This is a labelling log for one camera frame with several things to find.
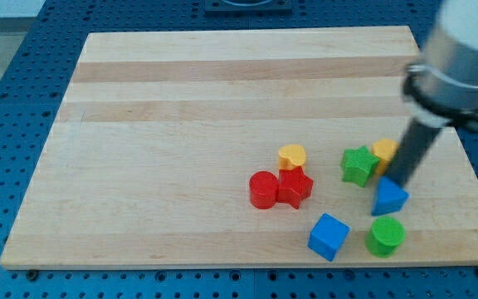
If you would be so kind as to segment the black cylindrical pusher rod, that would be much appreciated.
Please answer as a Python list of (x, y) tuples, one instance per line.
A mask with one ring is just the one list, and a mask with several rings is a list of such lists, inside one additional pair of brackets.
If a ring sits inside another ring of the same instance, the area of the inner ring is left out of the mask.
[(398, 186), (404, 187), (441, 131), (442, 128), (430, 127), (417, 119), (411, 119), (386, 170), (386, 176)]

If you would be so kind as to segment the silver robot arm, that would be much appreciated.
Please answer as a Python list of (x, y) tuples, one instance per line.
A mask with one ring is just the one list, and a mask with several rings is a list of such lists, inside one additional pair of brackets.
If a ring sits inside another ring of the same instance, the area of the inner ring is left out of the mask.
[(478, 132), (478, 0), (442, 3), (402, 93), (412, 119), (385, 173), (400, 187), (443, 128)]

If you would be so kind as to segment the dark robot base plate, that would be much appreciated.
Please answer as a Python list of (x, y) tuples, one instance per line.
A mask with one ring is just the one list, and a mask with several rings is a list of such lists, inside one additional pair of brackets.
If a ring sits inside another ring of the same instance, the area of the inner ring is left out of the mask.
[(294, 0), (202, 0), (206, 14), (291, 12)]

